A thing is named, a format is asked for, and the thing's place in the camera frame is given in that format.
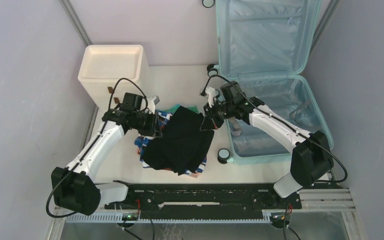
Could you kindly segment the blue white striped garment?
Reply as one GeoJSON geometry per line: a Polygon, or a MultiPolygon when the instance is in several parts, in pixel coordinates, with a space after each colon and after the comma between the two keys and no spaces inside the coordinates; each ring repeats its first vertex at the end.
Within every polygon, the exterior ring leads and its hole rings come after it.
{"type": "MultiPolygon", "coordinates": [[[[177,109],[174,107],[168,110],[157,111],[158,119],[159,119],[158,124],[161,129],[163,129],[166,125],[168,125],[171,116],[174,114],[172,110],[176,111],[177,109]]],[[[157,170],[155,167],[152,167],[149,164],[147,164],[143,158],[146,147],[152,140],[153,138],[149,136],[138,136],[135,139],[134,144],[138,147],[137,154],[139,155],[139,161],[141,162],[142,168],[157,170]]],[[[182,174],[190,176],[192,178],[198,178],[198,176],[204,172],[206,164],[207,164],[207,157],[204,157],[204,159],[201,161],[201,163],[198,165],[198,167],[195,170],[185,169],[182,174]]]]}

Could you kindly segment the black garment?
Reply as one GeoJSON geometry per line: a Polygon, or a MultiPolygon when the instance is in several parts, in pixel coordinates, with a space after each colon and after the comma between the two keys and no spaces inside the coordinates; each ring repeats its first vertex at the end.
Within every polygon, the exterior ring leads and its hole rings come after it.
{"type": "Polygon", "coordinates": [[[215,132],[201,131],[204,115],[197,108],[177,105],[172,110],[162,137],[154,138],[143,154],[145,162],[156,170],[167,170],[183,175],[185,169],[195,170],[212,144],[215,132]]]}

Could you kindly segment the white three-drawer storage cabinet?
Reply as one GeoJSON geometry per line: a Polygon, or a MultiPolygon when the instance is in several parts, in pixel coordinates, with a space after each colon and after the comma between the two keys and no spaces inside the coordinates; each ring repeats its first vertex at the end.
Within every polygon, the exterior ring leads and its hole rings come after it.
{"type": "Polygon", "coordinates": [[[109,102],[114,108],[125,93],[150,97],[152,73],[144,47],[128,45],[89,45],[86,47],[78,80],[97,105],[105,112],[109,102]]]}

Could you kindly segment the light blue ribbed suitcase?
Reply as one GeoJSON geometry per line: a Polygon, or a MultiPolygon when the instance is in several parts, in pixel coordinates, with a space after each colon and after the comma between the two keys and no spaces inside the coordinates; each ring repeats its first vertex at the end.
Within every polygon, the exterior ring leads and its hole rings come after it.
{"type": "Polygon", "coordinates": [[[218,63],[207,74],[237,81],[276,114],[334,141],[308,81],[302,76],[320,11],[319,0],[205,0],[215,8],[218,63]]]}

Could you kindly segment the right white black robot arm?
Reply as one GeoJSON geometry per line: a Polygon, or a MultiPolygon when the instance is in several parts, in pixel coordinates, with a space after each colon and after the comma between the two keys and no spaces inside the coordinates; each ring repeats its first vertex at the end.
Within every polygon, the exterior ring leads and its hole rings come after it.
{"type": "Polygon", "coordinates": [[[207,97],[201,130],[216,130],[234,118],[267,133],[291,154],[289,172],[274,183],[269,194],[273,207],[282,208],[291,194],[310,187],[333,168],[334,156],[322,131],[312,133],[287,122],[259,98],[248,98],[236,81],[222,85],[220,92],[222,101],[215,88],[206,85],[201,90],[201,96],[207,97]]]}

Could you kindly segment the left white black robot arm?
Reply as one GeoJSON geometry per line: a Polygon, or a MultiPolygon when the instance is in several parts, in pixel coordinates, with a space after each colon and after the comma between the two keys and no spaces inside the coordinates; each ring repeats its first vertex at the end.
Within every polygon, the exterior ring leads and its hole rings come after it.
{"type": "Polygon", "coordinates": [[[137,196],[127,184],[95,183],[95,178],[108,154],[129,130],[151,138],[162,136],[156,113],[159,101],[158,96],[125,93],[121,103],[104,113],[98,131],[75,159],[52,171],[52,191],[47,201],[69,210],[70,215],[90,216],[100,206],[114,202],[125,209],[133,207],[137,196]]]}

